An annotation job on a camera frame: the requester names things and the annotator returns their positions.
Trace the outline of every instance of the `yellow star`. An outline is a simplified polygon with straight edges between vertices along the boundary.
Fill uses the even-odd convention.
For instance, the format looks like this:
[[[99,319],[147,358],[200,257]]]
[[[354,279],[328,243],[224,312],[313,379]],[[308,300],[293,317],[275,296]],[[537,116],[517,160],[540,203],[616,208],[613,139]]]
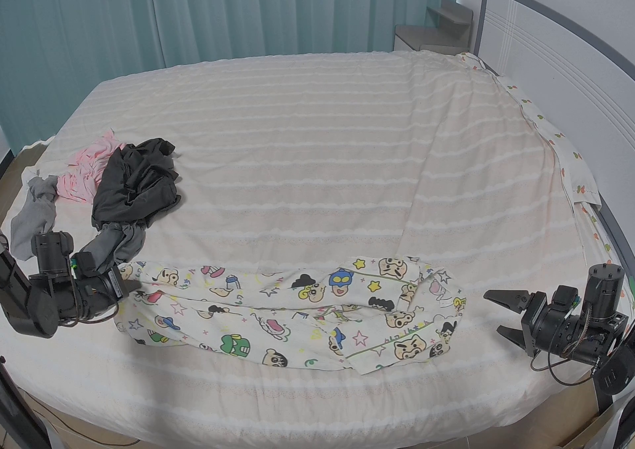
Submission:
[[[379,285],[379,282],[378,282],[378,281],[371,281],[371,282],[370,282],[370,285],[368,286],[368,289],[369,289],[371,292],[375,292],[375,291],[379,290],[381,287],[382,287],[382,286],[381,286],[381,285]]]

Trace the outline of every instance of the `teal curtain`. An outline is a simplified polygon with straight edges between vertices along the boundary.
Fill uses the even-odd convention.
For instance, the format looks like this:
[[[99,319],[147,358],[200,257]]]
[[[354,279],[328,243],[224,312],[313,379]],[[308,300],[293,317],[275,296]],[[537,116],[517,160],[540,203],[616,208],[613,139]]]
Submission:
[[[101,81],[177,64],[390,51],[440,0],[0,0],[0,126],[55,134]]]

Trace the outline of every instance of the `white headboard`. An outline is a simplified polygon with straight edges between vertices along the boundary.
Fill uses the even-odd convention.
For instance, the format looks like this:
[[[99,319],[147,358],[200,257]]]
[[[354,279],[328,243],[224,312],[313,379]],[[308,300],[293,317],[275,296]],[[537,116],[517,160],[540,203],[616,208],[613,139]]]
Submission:
[[[635,65],[535,0],[482,0],[474,54],[580,151],[605,201],[602,222],[635,274]]]

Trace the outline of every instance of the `floor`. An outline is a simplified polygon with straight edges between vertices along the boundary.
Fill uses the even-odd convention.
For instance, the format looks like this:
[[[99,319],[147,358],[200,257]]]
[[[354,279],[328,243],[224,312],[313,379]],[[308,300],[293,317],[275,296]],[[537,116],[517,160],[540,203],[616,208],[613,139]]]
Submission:
[[[0,222],[11,207],[13,199],[20,191],[21,173],[24,167],[35,164],[46,150],[38,145],[22,151],[0,178]],[[97,449],[131,445],[135,449],[161,449],[159,446],[99,428],[87,422],[68,416],[49,406],[37,402],[23,393],[31,408],[46,417],[58,431],[70,449]],[[550,397],[545,403],[520,421],[505,427],[492,427],[461,439],[441,443],[418,444],[408,449],[551,449],[564,446],[586,428],[598,408],[592,382],[571,387]],[[0,449],[16,449],[17,444],[6,436],[0,427]],[[635,449],[635,443],[629,446]]]

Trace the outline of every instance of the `cartoon print garment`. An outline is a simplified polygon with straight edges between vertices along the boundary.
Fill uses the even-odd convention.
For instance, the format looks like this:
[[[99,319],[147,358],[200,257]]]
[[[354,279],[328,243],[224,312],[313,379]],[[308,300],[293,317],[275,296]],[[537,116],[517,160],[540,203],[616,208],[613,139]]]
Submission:
[[[134,262],[141,282],[117,329],[144,345],[189,344],[267,366],[361,374],[448,352],[465,296],[442,267],[417,258],[357,256],[330,274],[254,274]],[[417,305],[417,289],[423,296]]]

